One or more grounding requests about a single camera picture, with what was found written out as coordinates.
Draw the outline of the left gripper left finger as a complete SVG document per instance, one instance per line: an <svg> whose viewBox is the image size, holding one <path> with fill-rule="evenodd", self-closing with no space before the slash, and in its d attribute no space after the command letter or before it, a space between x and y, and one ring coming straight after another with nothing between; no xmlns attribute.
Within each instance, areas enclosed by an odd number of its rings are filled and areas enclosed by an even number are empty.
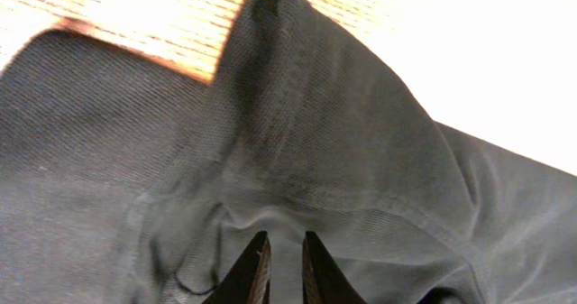
<svg viewBox="0 0 577 304"><path fill-rule="evenodd" d="M203 304L269 304L271 248L258 232Z"/></svg>

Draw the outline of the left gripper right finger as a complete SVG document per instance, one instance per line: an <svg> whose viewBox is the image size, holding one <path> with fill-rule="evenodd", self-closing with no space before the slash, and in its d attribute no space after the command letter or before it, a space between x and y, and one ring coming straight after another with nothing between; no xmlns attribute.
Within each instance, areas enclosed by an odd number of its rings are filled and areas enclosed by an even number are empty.
<svg viewBox="0 0 577 304"><path fill-rule="evenodd" d="M306 232L302 246L304 304L367 304L315 232Z"/></svg>

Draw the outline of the black polo shirt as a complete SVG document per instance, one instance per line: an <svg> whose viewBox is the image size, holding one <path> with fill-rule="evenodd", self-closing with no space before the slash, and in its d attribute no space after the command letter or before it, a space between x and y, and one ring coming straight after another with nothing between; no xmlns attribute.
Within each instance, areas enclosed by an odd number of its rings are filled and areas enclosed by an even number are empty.
<svg viewBox="0 0 577 304"><path fill-rule="evenodd" d="M203 303L315 232L367 303L573 303L576 178L432 120L307 0L244 0L205 85L36 36L1 77L1 300Z"/></svg>

